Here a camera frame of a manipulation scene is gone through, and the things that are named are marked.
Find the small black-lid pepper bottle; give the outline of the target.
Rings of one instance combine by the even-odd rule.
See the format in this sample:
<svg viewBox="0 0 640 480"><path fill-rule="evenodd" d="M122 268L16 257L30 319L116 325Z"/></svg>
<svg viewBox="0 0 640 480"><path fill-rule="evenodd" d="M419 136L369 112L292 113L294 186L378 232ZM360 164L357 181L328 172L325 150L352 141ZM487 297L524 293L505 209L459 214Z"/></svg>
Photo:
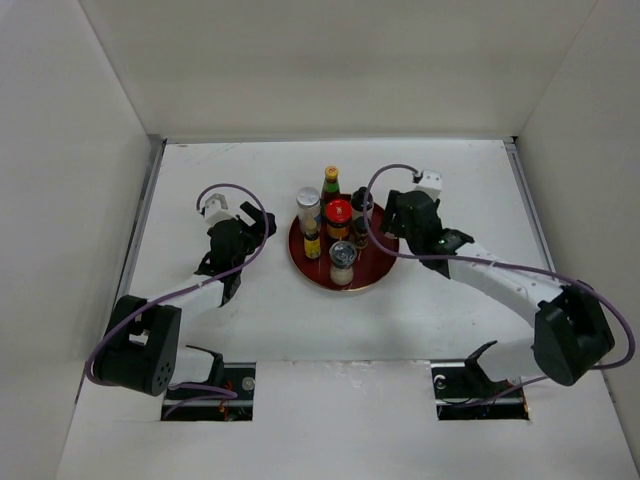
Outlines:
<svg viewBox="0 0 640 480"><path fill-rule="evenodd" d="M364 250L368 245L368 232L363 216L359 216L352 225L352 243L357 250Z"/></svg>

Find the grey-cap white shaker bottle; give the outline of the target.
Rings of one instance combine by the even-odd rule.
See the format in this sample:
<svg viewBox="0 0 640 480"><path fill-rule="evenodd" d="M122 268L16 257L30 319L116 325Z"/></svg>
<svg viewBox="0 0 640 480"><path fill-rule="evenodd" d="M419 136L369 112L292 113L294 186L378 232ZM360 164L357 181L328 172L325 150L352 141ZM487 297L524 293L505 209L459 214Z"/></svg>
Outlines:
<svg viewBox="0 0 640 480"><path fill-rule="evenodd" d="M346 286L352 282L357 256L355 245L349 241L337 241L330 247L330 279L334 284Z"/></svg>

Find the black-cap white shaker bottle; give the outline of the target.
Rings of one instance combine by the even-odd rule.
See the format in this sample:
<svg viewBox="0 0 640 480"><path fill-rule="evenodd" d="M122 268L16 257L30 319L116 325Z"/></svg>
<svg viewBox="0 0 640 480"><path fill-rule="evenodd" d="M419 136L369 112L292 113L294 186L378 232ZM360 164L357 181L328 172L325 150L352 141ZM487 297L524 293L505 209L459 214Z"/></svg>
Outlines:
<svg viewBox="0 0 640 480"><path fill-rule="evenodd" d="M352 210L352 220L356 221L358 218L366 215L369 219L372 218L374 211L373 195L367 190L366 186L359 187L352 195L350 200Z"/></svg>

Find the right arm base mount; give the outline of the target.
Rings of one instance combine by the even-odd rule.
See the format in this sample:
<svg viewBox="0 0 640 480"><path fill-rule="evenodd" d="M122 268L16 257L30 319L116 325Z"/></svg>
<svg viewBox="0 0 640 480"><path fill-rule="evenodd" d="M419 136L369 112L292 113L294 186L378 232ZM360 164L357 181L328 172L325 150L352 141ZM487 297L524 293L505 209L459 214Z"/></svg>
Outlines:
<svg viewBox="0 0 640 480"><path fill-rule="evenodd" d="M478 360L496 344L488 342L465 359L431 363L435 409L440 421L525 420L529 412L522 389L497 398L518 380L492 381Z"/></svg>

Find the red-lid dark sauce jar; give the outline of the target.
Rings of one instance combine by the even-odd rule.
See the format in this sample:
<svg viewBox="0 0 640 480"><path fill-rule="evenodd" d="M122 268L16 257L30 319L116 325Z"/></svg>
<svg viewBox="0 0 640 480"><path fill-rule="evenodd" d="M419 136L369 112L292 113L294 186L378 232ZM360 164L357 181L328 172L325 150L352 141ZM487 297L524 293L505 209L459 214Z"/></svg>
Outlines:
<svg viewBox="0 0 640 480"><path fill-rule="evenodd" d="M326 233L330 242L346 240L350 234L352 207L349 201L334 199L325 206Z"/></svg>

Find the green red sauce bottle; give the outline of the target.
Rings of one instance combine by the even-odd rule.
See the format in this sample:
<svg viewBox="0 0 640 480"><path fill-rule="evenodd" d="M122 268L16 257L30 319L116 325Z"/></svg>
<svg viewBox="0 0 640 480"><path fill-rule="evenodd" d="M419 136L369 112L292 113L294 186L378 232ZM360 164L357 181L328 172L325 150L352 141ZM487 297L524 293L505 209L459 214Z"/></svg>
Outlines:
<svg viewBox="0 0 640 480"><path fill-rule="evenodd" d="M330 165L324 170L324 181L321 191L321 210L324 211L329 202L339 199L341 195L339 184L339 169Z"/></svg>

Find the small yellow-label brown bottle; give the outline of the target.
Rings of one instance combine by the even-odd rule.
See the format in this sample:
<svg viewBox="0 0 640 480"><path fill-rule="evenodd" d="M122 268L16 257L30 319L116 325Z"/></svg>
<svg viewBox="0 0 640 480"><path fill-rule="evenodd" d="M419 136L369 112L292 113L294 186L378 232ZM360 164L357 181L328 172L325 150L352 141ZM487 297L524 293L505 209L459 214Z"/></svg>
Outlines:
<svg viewBox="0 0 640 480"><path fill-rule="evenodd" d="M315 260L321 256L321 242L318 223L309 218L304 222L304 253L308 259Z"/></svg>

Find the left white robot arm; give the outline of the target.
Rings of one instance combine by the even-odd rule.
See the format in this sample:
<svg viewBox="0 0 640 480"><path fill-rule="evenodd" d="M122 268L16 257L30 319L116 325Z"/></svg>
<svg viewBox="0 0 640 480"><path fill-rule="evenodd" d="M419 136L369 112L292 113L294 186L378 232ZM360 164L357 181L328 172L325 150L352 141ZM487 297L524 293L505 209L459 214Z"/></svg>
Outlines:
<svg viewBox="0 0 640 480"><path fill-rule="evenodd" d="M182 345L180 331L231 301L242 270L277 231L275 215L261 204L244 202L240 209L251 224L230 215L224 202L202 210L212 222L210 248L187 281L154 300L130 294L117 300L105 334L85 364L89 381L153 397L179 388L192 388L206 399L235 396L223 390L224 373L214 367L217 355Z"/></svg>

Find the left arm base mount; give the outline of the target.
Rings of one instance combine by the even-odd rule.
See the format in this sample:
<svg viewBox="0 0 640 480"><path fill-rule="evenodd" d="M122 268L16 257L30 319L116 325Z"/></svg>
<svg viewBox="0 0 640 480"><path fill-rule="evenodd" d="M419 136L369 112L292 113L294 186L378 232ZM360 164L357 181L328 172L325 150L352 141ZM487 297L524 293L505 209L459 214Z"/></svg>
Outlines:
<svg viewBox="0 0 640 480"><path fill-rule="evenodd" d="M165 422L249 422L257 367L188 345L178 350L176 371L163 398Z"/></svg>

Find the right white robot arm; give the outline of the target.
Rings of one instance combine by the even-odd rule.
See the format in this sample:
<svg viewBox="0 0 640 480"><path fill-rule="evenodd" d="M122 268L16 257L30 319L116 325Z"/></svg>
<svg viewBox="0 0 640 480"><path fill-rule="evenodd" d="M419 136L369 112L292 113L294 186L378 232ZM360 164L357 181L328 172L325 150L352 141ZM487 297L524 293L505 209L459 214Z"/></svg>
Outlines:
<svg viewBox="0 0 640 480"><path fill-rule="evenodd" d="M471 236L443 227L438 207L421 190L393 190L380 229L404 239L426 268L486 294L532 329L528 338L491 340L468 357L472 365L463 380L471 393L487 395L500 381L519 376L545 376L571 386L613 349L613 334L591 294L549 273L499 267Z"/></svg>

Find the silver-lid white spice jar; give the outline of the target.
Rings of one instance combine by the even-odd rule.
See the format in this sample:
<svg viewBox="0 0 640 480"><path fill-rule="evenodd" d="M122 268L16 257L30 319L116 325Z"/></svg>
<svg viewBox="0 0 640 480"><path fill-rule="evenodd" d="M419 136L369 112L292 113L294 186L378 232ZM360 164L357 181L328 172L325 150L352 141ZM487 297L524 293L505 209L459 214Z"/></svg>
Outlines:
<svg viewBox="0 0 640 480"><path fill-rule="evenodd" d="M314 219L318 227L321 226L320 193L317 189L310 186L302 187L296 194L296 203L299 229L302 233L305 232L305 224L309 218Z"/></svg>

